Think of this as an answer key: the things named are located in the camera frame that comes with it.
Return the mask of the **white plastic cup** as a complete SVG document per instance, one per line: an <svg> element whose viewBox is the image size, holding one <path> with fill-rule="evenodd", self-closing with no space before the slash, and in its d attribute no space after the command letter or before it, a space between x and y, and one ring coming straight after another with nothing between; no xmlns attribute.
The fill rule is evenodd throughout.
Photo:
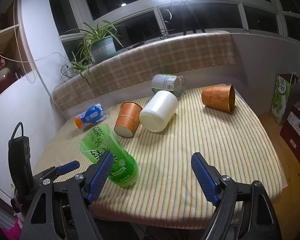
<svg viewBox="0 0 300 240"><path fill-rule="evenodd" d="M142 126L152 133L162 132L177 110L178 99L169 91L160 90L140 112Z"/></svg>

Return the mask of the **plaid bench cushion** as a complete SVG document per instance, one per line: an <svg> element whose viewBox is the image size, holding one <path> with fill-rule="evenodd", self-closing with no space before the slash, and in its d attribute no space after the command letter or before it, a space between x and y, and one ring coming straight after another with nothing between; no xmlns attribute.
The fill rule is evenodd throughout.
<svg viewBox="0 0 300 240"><path fill-rule="evenodd" d="M63 111L90 99L149 81L156 74L234 64L229 32L177 36L143 45L92 66L55 87L52 100Z"/></svg>

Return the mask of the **green tea cup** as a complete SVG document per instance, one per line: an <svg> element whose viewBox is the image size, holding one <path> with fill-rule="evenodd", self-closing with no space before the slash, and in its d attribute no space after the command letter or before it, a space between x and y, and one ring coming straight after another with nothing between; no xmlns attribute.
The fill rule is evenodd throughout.
<svg viewBox="0 0 300 240"><path fill-rule="evenodd" d="M107 124L89 130L81 140L80 151L93 164L109 151L113 154L113 165L109 179L121 186L133 185L139 178L140 170L135 159L123 148Z"/></svg>

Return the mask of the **green white label cup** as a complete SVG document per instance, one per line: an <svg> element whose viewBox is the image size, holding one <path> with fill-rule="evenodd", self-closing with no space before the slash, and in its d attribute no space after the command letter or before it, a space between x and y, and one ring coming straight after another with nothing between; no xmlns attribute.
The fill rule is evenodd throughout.
<svg viewBox="0 0 300 240"><path fill-rule="evenodd" d="M178 100L184 95L186 90L186 81L182 75L157 74L151 81L153 93L160 90L171 92Z"/></svg>

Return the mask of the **spider plant in pot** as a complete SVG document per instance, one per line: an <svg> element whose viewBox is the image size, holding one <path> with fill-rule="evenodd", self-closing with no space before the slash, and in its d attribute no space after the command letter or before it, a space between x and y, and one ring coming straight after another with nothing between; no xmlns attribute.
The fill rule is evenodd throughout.
<svg viewBox="0 0 300 240"><path fill-rule="evenodd" d="M118 25L107 20L101 20L96 25L83 22L85 29L74 28L68 32L80 31L84 35L77 43L78 51L73 54L73 60L61 67L61 75L68 77L69 71L81 76L88 85L90 82L90 69L107 59L118 54L115 44L119 44L122 48L124 45L120 41L122 37L118 34Z"/></svg>

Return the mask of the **green paper bag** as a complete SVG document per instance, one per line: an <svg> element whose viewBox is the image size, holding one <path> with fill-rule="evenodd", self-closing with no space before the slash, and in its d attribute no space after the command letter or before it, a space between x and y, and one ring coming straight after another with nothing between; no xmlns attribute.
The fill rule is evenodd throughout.
<svg viewBox="0 0 300 240"><path fill-rule="evenodd" d="M299 101L300 77L296 73L278 74L270 113L279 125L285 122L291 107Z"/></svg>

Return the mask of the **orange paper cup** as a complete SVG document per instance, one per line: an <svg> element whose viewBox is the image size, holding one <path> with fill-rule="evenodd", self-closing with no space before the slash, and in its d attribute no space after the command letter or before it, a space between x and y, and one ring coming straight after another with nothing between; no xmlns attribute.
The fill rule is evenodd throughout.
<svg viewBox="0 0 300 240"><path fill-rule="evenodd" d="M140 123L139 115L142 107L134 101L126 101L121 107L114 131L121 137L131 138Z"/></svg>

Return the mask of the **wall shelf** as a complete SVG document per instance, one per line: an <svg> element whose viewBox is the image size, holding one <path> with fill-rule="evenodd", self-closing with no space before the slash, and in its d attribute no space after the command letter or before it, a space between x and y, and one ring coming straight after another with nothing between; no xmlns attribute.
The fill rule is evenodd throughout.
<svg viewBox="0 0 300 240"><path fill-rule="evenodd" d="M0 14L0 94L19 80L36 81L23 20L21 0L11 0Z"/></svg>

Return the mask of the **orange patterned cup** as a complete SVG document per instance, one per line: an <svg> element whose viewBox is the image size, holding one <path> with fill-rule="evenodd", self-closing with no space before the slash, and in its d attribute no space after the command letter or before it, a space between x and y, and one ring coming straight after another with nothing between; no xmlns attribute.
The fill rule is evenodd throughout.
<svg viewBox="0 0 300 240"><path fill-rule="evenodd" d="M202 89L202 103L211 108L231 113L235 106L235 89L233 85L205 86Z"/></svg>

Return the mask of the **dark red box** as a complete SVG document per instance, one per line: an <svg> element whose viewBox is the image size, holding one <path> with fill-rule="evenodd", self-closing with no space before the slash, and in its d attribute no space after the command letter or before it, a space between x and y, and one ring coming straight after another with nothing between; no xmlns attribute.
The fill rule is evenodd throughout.
<svg viewBox="0 0 300 240"><path fill-rule="evenodd" d="M292 106L280 136L287 143L300 164L300 102Z"/></svg>

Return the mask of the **striped table cloth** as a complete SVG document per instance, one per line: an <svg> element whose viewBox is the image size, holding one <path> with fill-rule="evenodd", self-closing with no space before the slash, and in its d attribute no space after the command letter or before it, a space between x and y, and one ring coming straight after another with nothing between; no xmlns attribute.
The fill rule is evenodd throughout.
<svg viewBox="0 0 300 240"><path fill-rule="evenodd" d="M280 161L260 120L237 97L232 113L206 108L201 89L189 89L161 133L139 126L132 138L119 138L134 157L140 176L128 188L111 181L90 206L95 217L178 229L202 229L214 208L191 168L199 152L234 181L262 182L271 200L283 190Z"/></svg>

